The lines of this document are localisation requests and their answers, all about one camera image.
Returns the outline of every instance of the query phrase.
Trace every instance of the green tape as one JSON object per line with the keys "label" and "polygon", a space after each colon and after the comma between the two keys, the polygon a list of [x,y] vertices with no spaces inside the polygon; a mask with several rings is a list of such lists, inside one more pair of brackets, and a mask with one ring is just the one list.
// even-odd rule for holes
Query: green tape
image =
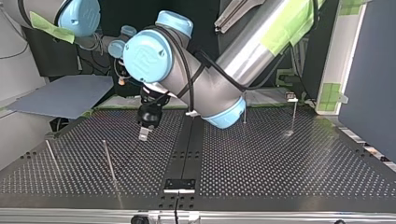
{"label": "green tape", "polygon": [[359,15],[363,0],[342,0],[340,16]]}
{"label": "green tape", "polygon": [[[320,7],[324,1],[318,1]],[[294,46],[311,29],[314,23],[313,14],[312,0],[289,0],[265,32],[261,43],[275,56],[289,43]]]}
{"label": "green tape", "polygon": [[318,104],[319,111],[335,111],[340,99],[341,84],[324,83]]}
{"label": "green tape", "polygon": [[33,28],[36,28],[37,30],[42,30],[47,34],[69,42],[70,44],[73,44],[75,41],[75,35],[72,31],[57,27],[32,11],[30,12],[30,21],[32,22]]}

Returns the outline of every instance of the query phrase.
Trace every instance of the metal rod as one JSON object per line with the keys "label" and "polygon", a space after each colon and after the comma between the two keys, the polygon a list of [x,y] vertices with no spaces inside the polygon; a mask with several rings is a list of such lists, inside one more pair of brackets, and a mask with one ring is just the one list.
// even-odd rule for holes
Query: metal rod
{"label": "metal rod", "polygon": [[110,167],[111,176],[113,177],[114,182],[117,182],[116,175],[114,174],[113,163],[111,162],[110,153],[108,152],[107,141],[102,140],[102,142],[107,156],[108,166]]}
{"label": "metal rod", "polygon": [[296,113],[297,113],[297,103],[298,103],[298,102],[295,102],[295,103],[294,103],[293,119],[295,119],[295,118],[296,118]]}
{"label": "metal rod", "polygon": [[50,156],[53,160],[56,160],[55,154],[53,154],[52,146],[50,145],[50,140],[46,140],[47,148],[49,149]]}
{"label": "metal rod", "polygon": [[244,112],[244,123],[247,123],[247,117],[248,117],[248,98],[247,98],[247,95],[248,94],[246,92],[244,92],[244,99],[247,102],[247,107],[246,107],[245,112]]}

